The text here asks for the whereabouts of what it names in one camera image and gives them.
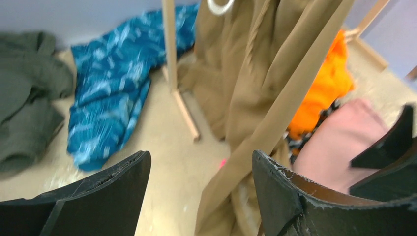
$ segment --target blue patterned fabric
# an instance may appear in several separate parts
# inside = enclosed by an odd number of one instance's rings
[[[176,7],[179,56],[194,44],[197,10],[198,5]],[[163,30],[161,10],[153,11],[71,48],[77,87],[67,151],[79,169],[101,169],[126,144],[148,94],[149,71],[166,62]]]

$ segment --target white ring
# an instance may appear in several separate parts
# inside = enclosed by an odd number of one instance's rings
[[[208,8],[214,15],[221,16],[226,13],[230,8],[232,8],[233,2],[235,0],[229,0],[229,2],[224,6],[217,5],[214,0],[207,0]]]

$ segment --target orange garment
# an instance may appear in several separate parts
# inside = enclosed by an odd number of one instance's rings
[[[327,110],[337,99],[355,89],[346,65],[348,48],[344,31],[339,31],[326,59],[314,79],[304,101],[291,121],[288,130],[293,139],[313,131],[319,121],[320,112]]]

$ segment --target background wall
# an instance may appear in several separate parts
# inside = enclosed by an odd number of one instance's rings
[[[376,0],[357,0],[345,24],[353,29]],[[404,78],[417,65],[417,1],[391,0],[361,38]]]
[[[191,4],[198,0],[176,0]],[[124,20],[162,7],[162,0],[1,0],[0,31],[46,30],[58,47],[88,42]]]

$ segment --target khaki fabric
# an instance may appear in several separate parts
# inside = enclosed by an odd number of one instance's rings
[[[225,4],[228,0],[216,0]],[[354,0],[237,0],[215,16],[202,0],[194,64],[179,68],[213,133],[232,154],[205,187],[196,236],[256,236],[252,152],[289,167],[282,139]]]

